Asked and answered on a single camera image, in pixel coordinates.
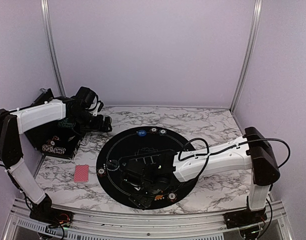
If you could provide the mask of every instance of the red playing card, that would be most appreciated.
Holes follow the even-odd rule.
[[[89,165],[76,165],[74,182],[87,183],[89,181]]]

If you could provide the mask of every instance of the white marble surface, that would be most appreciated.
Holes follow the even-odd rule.
[[[183,214],[222,211],[246,206],[250,191],[249,170],[227,171],[201,177],[193,191],[180,202],[157,210],[140,210],[116,202],[101,188],[96,162],[102,146],[112,136],[129,128],[158,126],[173,130],[188,140],[202,137],[210,146],[241,136],[228,110],[168,107],[109,107],[101,112],[112,118],[113,131],[93,133],[73,160],[47,157],[37,182],[55,204],[115,213]],[[89,165],[89,181],[74,183],[76,165]]]

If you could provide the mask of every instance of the metal frame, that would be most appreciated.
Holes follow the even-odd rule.
[[[258,35],[258,30],[259,30],[259,24],[260,24],[260,16],[261,16],[261,11],[262,11],[262,3],[263,0],[255,0],[255,5],[254,5],[254,12],[253,12],[253,18],[252,18],[252,23],[251,23],[251,30],[249,33],[249,38],[248,38],[248,43],[247,43],[247,49],[246,49],[246,54],[244,57],[244,62],[243,62],[243,67],[241,70],[241,73],[239,75],[239,79],[238,79],[238,83],[237,83],[237,87],[234,93],[234,97],[231,103],[231,107],[230,107],[230,112],[233,114],[241,93],[242,93],[242,89],[246,80],[246,76],[248,73],[248,68],[249,68],[249,64],[250,64],[250,59],[253,53],[253,49],[255,46],[255,42],[257,39],[257,35]]]
[[[238,228],[227,229],[224,212],[206,212],[193,214],[126,214],[92,211],[54,204],[57,209],[73,212],[70,228],[65,228],[65,239],[83,239],[93,236],[96,240],[125,239],[207,239],[210,236],[221,236],[225,232],[237,231]],[[290,225],[281,201],[272,202],[273,220],[278,220],[284,240],[292,240]],[[266,208],[268,218],[270,208]],[[8,217],[2,240],[13,240],[17,226],[43,232],[46,224],[29,218],[30,210],[25,201],[16,198]],[[50,236],[61,236],[60,229],[49,233]]]
[[[54,70],[58,91],[61,94],[61,96],[66,96],[61,73],[60,73],[59,63],[58,63],[58,59],[56,55],[54,40],[53,40],[48,0],[41,0],[41,7],[42,7],[42,15],[43,15],[47,45],[48,45],[48,49],[49,49],[49,53],[51,57],[52,67]]]

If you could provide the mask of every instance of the black circular game board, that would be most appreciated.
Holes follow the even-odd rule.
[[[137,188],[122,184],[122,170],[120,164],[132,161],[140,161],[145,165],[154,163],[154,159],[160,154],[168,151],[179,152],[188,142],[180,134],[166,128],[156,126],[135,127],[112,137],[100,151],[97,162],[96,172],[99,183],[105,192],[117,202],[140,209],[130,200],[131,194],[136,194]],[[195,150],[191,144],[186,147],[187,151]],[[160,209],[175,204],[185,198],[195,187],[197,181],[180,183],[175,176],[177,189],[170,192],[160,193],[155,196],[148,210]]]

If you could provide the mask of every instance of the blue poker chip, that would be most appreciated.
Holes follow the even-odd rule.
[[[147,131],[145,131],[145,130],[137,131],[137,135],[139,135],[140,137],[144,137],[146,134],[147,134]]]

